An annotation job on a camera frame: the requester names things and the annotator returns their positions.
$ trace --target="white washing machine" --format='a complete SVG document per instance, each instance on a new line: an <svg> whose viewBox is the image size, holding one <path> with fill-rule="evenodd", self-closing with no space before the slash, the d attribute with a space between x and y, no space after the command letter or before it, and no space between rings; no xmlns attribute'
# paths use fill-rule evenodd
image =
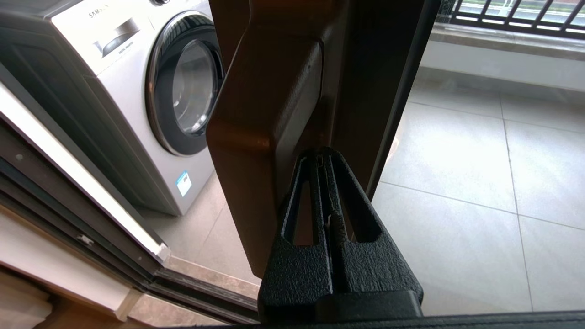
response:
<svg viewBox="0 0 585 329"><path fill-rule="evenodd" d="M133 204L185 214L224 72L201 0L0 0L0 60Z"/></svg>

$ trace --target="tile grout line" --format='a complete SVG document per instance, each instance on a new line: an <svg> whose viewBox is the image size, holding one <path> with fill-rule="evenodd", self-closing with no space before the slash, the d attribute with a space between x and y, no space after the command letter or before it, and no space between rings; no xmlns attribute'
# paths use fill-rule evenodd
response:
<svg viewBox="0 0 585 329"><path fill-rule="evenodd" d="M524 122L524 121L518 121L518 120L512 120L512 119L506 119L504 118L504 111L502 110L502 117L497 117L497 116L491 116L491 115L485 115L485 114L479 114L479 113L472 113L472 112L467 112L467 111L462 111L460 109L453 109L453 108L446 108L446 107L441 107L441 106L437 106L437 105L431 105L431 104L425 104L425 103L421 103L421 102L415 102L415 101L408 101L409 103L413 103L413 104L417 104L417 105L424 105L424 106L428 106L428 107L434 107L434 108L439 108L439 109L445 109L447 111L454 111L454 112L458 112L458 113L465 113L465 114L471 114L471 115L478 115L478 116L483 116L485 118L492 118L492 119L503 119L504 121L510 121L510 122L516 122L519 124L524 124L524 125L530 125L530 126L536 126L536 127L542 127L542 128L548 128L548 129L554 129L554 130L558 130L558 131L566 131L566 132L573 132L573 133L578 133L580 135L585 135L585 132L580 132L580 131L574 131L574 130L568 130L568 129L562 129L562 128L557 128L557 127L549 127L549 126L543 126L543 125L537 125L537 124L532 124L530 122Z"/></svg>
<svg viewBox="0 0 585 329"><path fill-rule="evenodd" d="M224 208L225 208L227 205L228 205L228 202L226 201L226 202L223 204L223 207L221 207L221 210L219 211L218 215L215 217L214 224L213 224L213 226L211 227L211 229L209 230L209 232L207 232L207 235L205 236L205 239L203 240L203 243L201 244L201 249L199 249L199 251L197 252L197 256L196 256L196 258L199 258L199 255L201 254L201 251L203 250L203 247L205 246L205 243L207 242L207 239L209 239L209 236L211 235L211 231L213 231L213 230L214 230L214 228L215 228L215 225L218 223L219 216L221 215L221 213L222 213L223 209L224 209Z"/></svg>
<svg viewBox="0 0 585 329"><path fill-rule="evenodd" d="M499 92L500 109L502 110L502 125L504 126L504 137L506 139L506 149L508 150L508 165L510 166L510 178L512 178L512 192L514 193L514 204L516 205L516 219L518 220L518 233L520 234L520 245L522 246L522 258L524 260L524 271L526 272L526 283L528 285L528 297L530 297L530 308L534 312L534 303L532 302L532 291L530 289L530 278L528 277L528 265L526 264L526 252L524 251L524 240L522 239L522 228L520 227L520 215L518 215L518 199L516 198L516 187L514 186L514 173L512 172L512 159L510 158L510 145L508 144L508 132L506 130L506 121L504 119L504 106L502 104L502 93Z"/></svg>
<svg viewBox="0 0 585 329"><path fill-rule="evenodd" d="M579 131L574 131L574 130L555 128L555 127L549 127L549 126L543 126L543 125L530 124L528 122L523 122L523 121L518 121L518 120L504 119L504 121L516 122L517 124L523 124L523 125L529 125L529 126L535 126L535 127L541 127L541 128L548 128L548 129L554 129L554 130L558 130L558 131L578 133L579 135L585 135L585 132L579 132Z"/></svg>
<svg viewBox="0 0 585 329"><path fill-rule="evenodd" d="M460 109L452 109L452 108L440 107L440 106L437 106L437 105L430 105L430 104L425 104L425 103L420 103L420 102L415 102L415 101L408 101L408 102L413 103L413 104L417 104L417 105L424 105L424 106L428 106L428 107L434 107L434 108L439 108L439 109L446 109L447 111L454 111L454 112L458 112L458 113L465 113L465 114L483 116L485 118L501 119L501 118L499 118L497 116L491 116L491 115L485 115L485 114L479 114L479 113L471 113L471 112L467 112L467 111L462 111Z"/></svg>
<svg viewBox="0 0 585 329"><path fill-rule="evenodd" d="M579 227L569 226L569 225L566 225L566 224L561 224L561 223L557 223L557 222L547 221L547 220L543 220L541 218L536 218L536 217L527 216L527 215L521 215L521 214L518 214L518 215L519 216L522 216L522 217L530 218L531 220L537 220L537 221L546 222L546 223L553 224L553 225L563 226L563 227L566 227L566 228L578 229L579 231L585 231L585 228L579 228Z"/></svg>
<svg viewBox="0 0 585 329"><path fill-rule="evenodd" d="M454 201L460 201L460 202L463 202L463 203L473 204L473 205L476 205L478 207L483 207L483 208L488 208L488 209L492 209L492 210L502 211L504 213L508 213L508 214L512 214L512 215L517 215L516 213L514 213L512 211L507 211L507 210L503 210L503 209L499 209L499 208L490 207L488 205L483 205L483 204L479 204L479 203L473 203L471 201L466 201L466 200L461 200L461 199L452 198L452 197L448 197L448 196L443 196L441 194L436 194L436 193L433 193L433 192L427 192L427 191L415 189L413 187L408 187L408 186L402 186L402 185L398 185L398 184L394 184L394 183L389 183L389 182L383 181L383 180L380 180L380 183L384 183L384 184L388 184L388 185L392 185L392 186L397 186L397 187L402 187L403 189L409 189L409 190L413 190L413 191L417 191L417 192L422 192L422 193L430 194L432 196L447 198L447 199L454 200Z"/></svg>

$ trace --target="tiled floor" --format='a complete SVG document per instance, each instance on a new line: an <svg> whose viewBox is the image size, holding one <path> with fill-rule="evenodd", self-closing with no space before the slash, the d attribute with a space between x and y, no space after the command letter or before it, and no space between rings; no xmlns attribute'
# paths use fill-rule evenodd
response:
<svg viewBox="0 0 585 329"><path fill-rule="evenodd" d="M175 257L257 285L215 173L189 212L173 217L139 209Z"/></svg>
<svg viewBox="0 0 585 329"><path fill-rule="evenodd" d="M373 205L425 315L585 309L585 109L419 83Z"/></svg>

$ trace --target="balcony railing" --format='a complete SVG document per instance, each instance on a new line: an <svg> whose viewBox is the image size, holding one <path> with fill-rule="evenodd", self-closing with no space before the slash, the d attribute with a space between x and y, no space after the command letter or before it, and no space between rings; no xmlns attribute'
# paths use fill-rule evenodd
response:
<svg viewBox="0 0 585 329"><path fill-rule="evenodd" d="M585 39L585 0L455 0L449 23Z"/></svg>

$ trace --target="washing machine door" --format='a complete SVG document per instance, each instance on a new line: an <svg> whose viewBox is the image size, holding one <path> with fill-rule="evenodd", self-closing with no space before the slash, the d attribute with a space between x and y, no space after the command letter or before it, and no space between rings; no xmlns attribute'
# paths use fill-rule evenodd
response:
<svg viewBox="0 0 585 329"><path fill-rule="evenodd" d="M190 156L205 149L205 129L223 82L212 21L185 11L156 40L146 73L150 126L169 152Z"/></svg>

